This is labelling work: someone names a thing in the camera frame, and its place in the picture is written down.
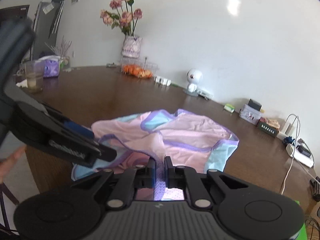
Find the person's left hand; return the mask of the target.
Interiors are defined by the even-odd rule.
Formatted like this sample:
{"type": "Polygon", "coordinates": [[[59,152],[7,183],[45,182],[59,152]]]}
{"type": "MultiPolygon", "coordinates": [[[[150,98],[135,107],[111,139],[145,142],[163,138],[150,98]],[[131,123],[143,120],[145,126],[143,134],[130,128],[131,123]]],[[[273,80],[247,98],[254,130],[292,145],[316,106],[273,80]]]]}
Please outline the person's left hand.
{"type": "Polygon", "coordinates": [[[0,165],[0,183],[3,184],[4,178],[8,175],[10,170],[15,166],[21,156],[25,153],[26,146],[19,147],[15,152],[7,157],[0,165]]]}

